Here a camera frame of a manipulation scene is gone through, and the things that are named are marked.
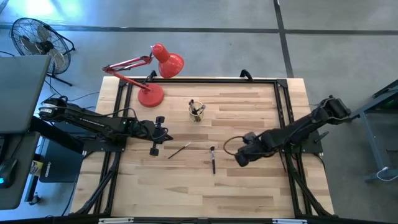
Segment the gray floor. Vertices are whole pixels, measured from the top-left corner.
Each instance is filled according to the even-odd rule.
[[[271,0],[10,0],[0,23],[34,17],[49,24],[113,27],[213,27],[276,29]],[[397,30],[394,0],[280,0],[285,28]],[[53,81],[64,95],[75,98],[98,91],[113,62],[149,53],[155,42],[185,59],[181,76],[237,76],[243,68],[254,77],[286,77],[278,34],[221,34],[177,32],[62,32],[75,43],[70,68],[61,78],[69,88]],[[398,36],[287,35],[295,77],[304,78],[311,104],[332,94],[355,109],[378,89],[397,79]],[[8,30],[0,30],[0,50],[17,54]],[[148,75],[153,63],[130,72]],[[44,86],[40,99],[50,96]],[[78,101],[94,106],[97,96]],[[341,217],[398,222],[398,180],[364,183],[363,176],[377,171],[361,124],[354,121],[325,126],[323,139],[326,174],[335,213]],[[44,202],[1,211],[0,220],[60,215],[72,184],[40,184]]]

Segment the standing fan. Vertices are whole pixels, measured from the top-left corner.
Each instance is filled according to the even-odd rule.
[[[72,41],[60,35],[48,24],[31,18],[17,19],[11,27],[11,39],[15,48],[21,55],[49,55],[51,56],[48,75],[52,78],[64,82],[55,77],[57,74],[65,72],[70,65],[70,52],[75,50]],[[69,49],[65,41],[72,45]]]

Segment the wooden table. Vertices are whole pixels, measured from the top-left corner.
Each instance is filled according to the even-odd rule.
[[[310,112],[304,81],[289,78],[287,82],[294,117],[299,119]],[[115,77],[104,77],[96,112],[113,111],[118,83]],[[174,140],[158,145],[159,156],[153,157],[149,155],[151,142],[128,139],[119,166],[112,216],[293,217],[289,181],[279,156],[240,167],[222,150],[223,143],[230,137],[250,131],[259,134],[265,129],[279,127],[272,85],[161,85],[165,92],[161,105],[156,108],[141,106],[137,100],[139,89],[133,87],[130,107],[135,109],[140,120],[154,121],[156,116],[165,116],[164,127],[169,129]],[[205,119],[199,124],[189,120],[191,99],[207,105]],[[192,142],[189,147],[167,159],[187,142]],[[210,146],[216,147],[215,175],[211,168]],[[236,151],[239,146],[242,142],[237,139],[230,142],[228,149]],[[77,211],[97,187],[103,157],[103,152],[95,152],[83,161],[71,212]],[[303,164],[308,187],[325,209],[333,213],[322,163],[315,156],[304,154]],[[299,190],[298,196],[304,211]]]

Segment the lamp base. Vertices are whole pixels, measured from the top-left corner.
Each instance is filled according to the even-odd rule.
[[[151,91],[141,89],[138,92],[138,101],[146,107],[155,107],[163,101],[164,93],[162,87],[155,83],[147,83]]]

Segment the red desk lamp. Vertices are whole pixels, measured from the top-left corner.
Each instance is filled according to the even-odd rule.
[[[164,97],[163,89],[160,85],[155,83],[140,83],[118,73],[119,71],[130,70],[141,65],[148,65],[152,62],[153,57],[159,61],[159,73],[163,78],[176,76],[184,66],[184,59],[181,56],[169,53],[163,44],[155,44],[152,46],[149,56],[142,56],[114,65],[108,65],[103,68],[103,71],[141,88],[138,92],[138,101],[143,106],[155,107],[163,101]]]

